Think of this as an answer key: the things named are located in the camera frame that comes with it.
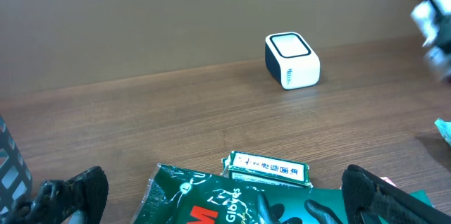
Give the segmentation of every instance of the green package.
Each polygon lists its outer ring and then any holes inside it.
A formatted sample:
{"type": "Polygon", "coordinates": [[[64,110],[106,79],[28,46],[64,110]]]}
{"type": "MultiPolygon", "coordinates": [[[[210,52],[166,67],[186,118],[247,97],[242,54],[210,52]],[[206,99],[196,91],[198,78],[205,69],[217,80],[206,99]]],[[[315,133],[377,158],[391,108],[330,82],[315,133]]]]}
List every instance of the green package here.
{"type": "Polygon", "coordinates": [[[338,189],[245,182],[159,164],[132,223],[319,223],[315,212],[347,223],[338,189]]]}

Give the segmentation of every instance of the plastic wrapper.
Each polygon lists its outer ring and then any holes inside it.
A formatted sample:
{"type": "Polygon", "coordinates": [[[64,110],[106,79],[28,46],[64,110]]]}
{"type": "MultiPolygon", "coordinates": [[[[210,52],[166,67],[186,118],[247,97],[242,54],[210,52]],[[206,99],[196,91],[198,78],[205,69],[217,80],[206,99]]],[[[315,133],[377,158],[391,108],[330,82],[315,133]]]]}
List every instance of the plastic wrapper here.
{"type": "Polygon", "coordinates": [[[451,122],[445,122],[443,119],[439,118],[435,122],[435,125],[443,139],[451,146],[451,122]]]}

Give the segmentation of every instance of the black glove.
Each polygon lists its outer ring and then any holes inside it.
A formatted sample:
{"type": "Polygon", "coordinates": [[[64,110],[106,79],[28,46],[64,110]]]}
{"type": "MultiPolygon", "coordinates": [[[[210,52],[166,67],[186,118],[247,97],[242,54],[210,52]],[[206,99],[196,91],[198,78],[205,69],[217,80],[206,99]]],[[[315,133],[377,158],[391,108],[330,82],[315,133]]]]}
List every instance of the black glove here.
{"type": "Polygon", "coordinates": [[[338,216],[327,206],[308,199],[304,203],[305,210],[315,218],[319,224],[342,224],[338,216]]]}
{"type": "MultiPolygon", "coordinates": [[[[279,219],[285,212],[282,204],[269,206],[268,199],[263,192],[257,195],[257,212],[263,220],[268,224],[280,224],[279,219]]],[[[281,224],[302,224],[302,220],[298,217],[290,218],[281,224]]]]}

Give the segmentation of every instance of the label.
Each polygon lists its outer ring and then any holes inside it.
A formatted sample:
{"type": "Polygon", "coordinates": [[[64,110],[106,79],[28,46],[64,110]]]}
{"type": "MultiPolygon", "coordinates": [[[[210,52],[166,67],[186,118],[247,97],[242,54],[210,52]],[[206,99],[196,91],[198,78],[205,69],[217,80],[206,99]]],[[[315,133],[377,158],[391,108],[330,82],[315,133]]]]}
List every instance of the label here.
{"type": "Polygon", "coordinates": [[[232,165],[238,168],[247,168],[249,170],[278,175],[284,178],[304,181],[304,165],[298,163],[236,153],[232,165]]]}
{"type": "Polygon", "coordinates": [[[288,69],[287,70],[287,85],[289,85],[291,83],[291,78],[292,78],[292,74],[293,74],[293,69],[288,69]]]}
{"type": "Polygon", "coordinates": [[[214,224],[215,219],[218,217],[217,211],[212,211],[209,209],[205,209],[200,206],[193,206],[191,210],[191,216],[197,221],[190,221],[187,224],[196,224],[196,223],[205,223],[205,224],[214,224]]]}
{"type": "Polygon", "coordinates": [[[287,182],[280,182],[277,180],[271,180],[268,178],[260,178],[253,175],[242,174],[242,173],[232,173],[232,179],[246,181],[246,182],[259,182],[267,185],[277,185],[277,186],[288,186],[288,187],[300,187],[299,185],[292,185],[287,182]]]}

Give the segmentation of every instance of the white plastic part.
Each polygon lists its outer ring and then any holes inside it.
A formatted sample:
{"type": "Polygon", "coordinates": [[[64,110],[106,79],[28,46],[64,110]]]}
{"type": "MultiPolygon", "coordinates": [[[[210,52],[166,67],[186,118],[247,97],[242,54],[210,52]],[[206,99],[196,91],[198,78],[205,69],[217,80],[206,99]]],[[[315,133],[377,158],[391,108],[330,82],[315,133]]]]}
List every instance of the white plastic part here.
{"type": "Polygon", "coordinates": [[[284,89],[308,87],[319,81],[319,58],[301,35],[296,32],[272,34],[266,37],[266,45],[278,62],[280,84],[284,89]]]}
{"type": "MultiPolygon", "coordinates": [[[[451,0],[434,0],[443,13],[451,13],[451,0]]],[[[415,7],[410,16],[426,38],[423,46],[430,46],[437,37],[438,26],[434,23],[435,11],[430,1],[423,1],[415,7]]]]}

